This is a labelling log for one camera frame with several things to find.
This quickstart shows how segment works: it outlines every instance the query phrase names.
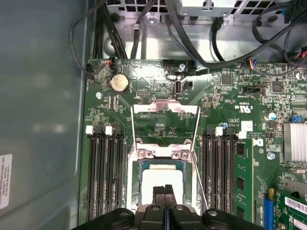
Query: heatsink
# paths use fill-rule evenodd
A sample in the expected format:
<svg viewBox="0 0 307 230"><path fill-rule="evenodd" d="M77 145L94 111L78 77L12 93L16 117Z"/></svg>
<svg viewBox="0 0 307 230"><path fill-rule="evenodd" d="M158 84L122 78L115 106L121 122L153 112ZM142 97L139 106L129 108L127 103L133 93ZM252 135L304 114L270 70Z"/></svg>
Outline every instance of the heatsink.
<svg viewBox="0 0 307 230"><path fill-rule="evenodd" d="M307 124L283 124L284 160L307 162Z"/></svg>

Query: motherboard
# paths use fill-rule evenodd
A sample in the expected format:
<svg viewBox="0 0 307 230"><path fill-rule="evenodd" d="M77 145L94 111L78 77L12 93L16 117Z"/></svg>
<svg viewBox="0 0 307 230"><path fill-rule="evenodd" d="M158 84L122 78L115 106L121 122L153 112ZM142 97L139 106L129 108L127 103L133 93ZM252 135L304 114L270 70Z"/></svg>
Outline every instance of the motherboard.
<svg viewBox="0 0 307 230"><path fill-rule="evenodd" d="M91 59L79 224L150 204L216 208L266 229L307 228L307 70L269 77L244 63ZM269 74L283 63L259 63Z"/></svg>

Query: cable clip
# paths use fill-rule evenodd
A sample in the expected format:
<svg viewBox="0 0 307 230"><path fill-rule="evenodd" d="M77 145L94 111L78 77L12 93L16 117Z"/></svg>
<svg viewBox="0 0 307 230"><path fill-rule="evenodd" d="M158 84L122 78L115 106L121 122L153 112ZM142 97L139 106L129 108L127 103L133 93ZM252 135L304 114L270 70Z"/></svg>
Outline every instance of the cable clip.
<svg viewBox="0 0 307 230"><path fill-rule="evenodd" d="M141 30L141 24L138 23L132 24L132 28L133 30Z"/></svg>

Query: wire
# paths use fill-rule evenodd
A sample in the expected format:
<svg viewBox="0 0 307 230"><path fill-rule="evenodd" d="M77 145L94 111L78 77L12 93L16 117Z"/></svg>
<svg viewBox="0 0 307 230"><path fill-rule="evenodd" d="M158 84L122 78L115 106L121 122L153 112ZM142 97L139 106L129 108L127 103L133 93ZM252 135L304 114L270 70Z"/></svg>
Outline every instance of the wire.
<svg viewBox="0 0 307 230"><path fill-rule="evenodd" d="M185 52L192 60L195 60L195 57L187 50L187 48L185 48L180 41L178 41L178 39L175 37L175 35L172 32L171 29L171 19L169 17L169 15L165 15L165 22L166 22L166 26L167 26L167 32L168 35L171 37L171 39L173 40L173 42L177 45L177 47L179 49L181 49L183 52Z"/></svg>
<svg viewBox="0 0 307 230"><path fill-rule="evenodd" d="M286 59L286 61L293 65L293 66L297 66L297 67L304 67L306 66L306 62L307 62L307 59L306 58L303 58L303 60L299 63L296 63L296 62L293 62L292 60L290 60L290 58L288 57L287 55L287 49L288 49L288 44L289 44L289 41L290 41L290 36L291 36L291 33L292 33L293 29L291 29L287 35L286 35L286 38L284 40L284 45L283 45L283 49L284 49L284 58Z"/></svg>
<svg viewBox="0 0 307 230"><path fill-rule="evenodd" d="M142 10L141 14L139 15L138 19L136 20L136 24L141 25L144 16L149 12L149 10L152 8L153 4L155 3L156 0L149 0L144 9ZM133 35L133 46L131 50L131 55L130 59L135 59L136 58L136 53L138 51L138 46L139 46L139 41L140 41L140 30L136 29L134 30L134 35Z"/></svg>
<svg viewBox="0 0 307 230"><path fill-rule="evenodd" d="M102 11L103 11L103 17L104 17L104 21L106 23L106 29L108 30L110 39L112 41L112 45L114 47L114 49L117 49L117 57L118 58L122 58L122 59L128 59L127 53L125 51L125 47L124 44L121 40L121 37L111 19L109 10L107 8L107 5L104 4L102 6Z"/></svg>
<svg viewBox="0 0 307 230"><path fill-rule="evenodd" d="M254 65L253 65L254 69L256 68L257 63L258 63L258 60L255 60Z"/></svg>
<svg viewBox="0 0 307 230"><path fill-rule="evenodd" d="M254 69L254 60L249 60L249 65L251 69Z"/></svg>
<svg viewBox="0 0 307 230"><path fill-rule="evenodd" d="M295 72L296 70L298 69L298 67L294 67L293 69L291 70L288 70L287 72L283 72L283 73L267 73L267 72L263 72L259 69L254 69L254 71L256 73L259 73L259 74L262 74L262 75L265 75L265 76L268 76L268 77L282 77L284 75L289 75L289 74L292 74L293 72Z"/></svg>
<svg viewBox="0 0 307 230"><path fill-rule="evenodd" d="M258 53L262 52L263 50L265 50L270 44L274 43L278 38L280 38L282 35L284 35L285 33L287 33L288 31L290 31L294 25L291 23L289 24L287 27L285 27L284 29L282 29L280 32L278 32L276 35L274 35L270 40L268 40L265 44L259 46L257 49L241 56L238 58L235 58L233 60L230 61L224 61L224 62L219 62L219 63L209 63L204 61L204 59L200 56L200 54L198 53L198 51L196 50L196 48L193 46L193 44L191 43L189 37L187 36L186 32L184 31L182 24L177 16L177 12L176 12L176 6L174 5L174 2L172 0L166 0L166 6L167 6L167 10L169 12L169 15L172 19L172 22L174 24L174 27L178 33L178 36L180 38L180 40L182 41L183 45L187 48L187 50L198 60L198 62L203 65L206 68L210 68L210 69L221 69L221 68L225 68L228 67L230 65L236 64L240 61L249 59L255 55L257 55Z"/></svg>
<svg viewBox="0 0 307 230"><path fill-rule="evenodd" d="M267 13L274 12L277 10L282 10L290 6L291 5L289 3L275 5L270 8L265 9L257 16L257 18L254 20L253 25L252 25L252 33L258 42L260 42L261 44L265 44L266 42L268 42L268 40L265 37L263 37L258 31L257 22L259 21L259 19ZM281 48L279 45L272 43L268 47L275 49L277 52L279 52L283 56L283 48Z"/></svg>
<svg viewBox="0 0 307 230"><path fill-rule="evenodd" d="M75 45L74 45L74 41L73 41L73 32L74 32L76 25L80 21L82 21L83 19L85 19L86 17L88 17L89 15L94 13L97 9L99 9L105 3L105 1L106 0L101 0L96 6L92 7L91 9L89 9L89 11L87 13L82 15L75 23L73 23L71 25L71 29L70 29L70 33L69 33L69 43L70 43L70 48L71 48L71 53L73 55L73 58L74 58L75 62L77 63L77 66L79 67L79 69L89 76L97 75L100 71L103 70L105 65L101 65L94 73L91 73L91 72L87 71L85 68L83 68L83 66L82 66L82 64L81 64L81 62L78 58L76 49L75 49Z"/></svg>
<svg viewBox="0 0 307 230"><path fill-rule="evenodd" d="M220 54L220 51L217 48L217 43L216 43L217 32L221 29L223 22L224 22L224 18L223 17L218 17L218 18L216 18L214 20L214 22L213 22L213 24L211 26L212 48L213 48L214 54L216 55L217 59L219 59L219 61L225 61L224 58L222 57L222 55Z"/></svg>

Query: sticker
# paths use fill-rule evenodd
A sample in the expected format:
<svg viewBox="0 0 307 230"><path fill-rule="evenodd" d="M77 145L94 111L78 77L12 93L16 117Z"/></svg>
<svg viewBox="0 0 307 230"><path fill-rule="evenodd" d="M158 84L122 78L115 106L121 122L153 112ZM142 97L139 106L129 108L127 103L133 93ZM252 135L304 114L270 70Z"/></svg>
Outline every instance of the sticker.
<svg viewBox="0 0 307 230"><path fill-rule="evenodd" d="M0 156L0 209L9 205L13 155Z"/></svg>
<svg viewBox="0 0 307 230"><path fill-rule="evenodd" d="M293 224L301 230L307 230L307 225L302 223L301 221L298 221L297 219L293 220Z"/></svg>
<svg viewBox="0 0 307 230"><path fill-rule="evenodd" d="M252 132L253 121L241 121L241 131Z"/></svg>
<svg viewBox="0 0 307 230"><path fill-rule="evenodd" d="M287 206L294 208L297 211L300 211L304 214L307 214L307 206L306 205L303 205L303 204L296 202L295 200L287 198L287 197L284 198L284 202Z"/></svg>

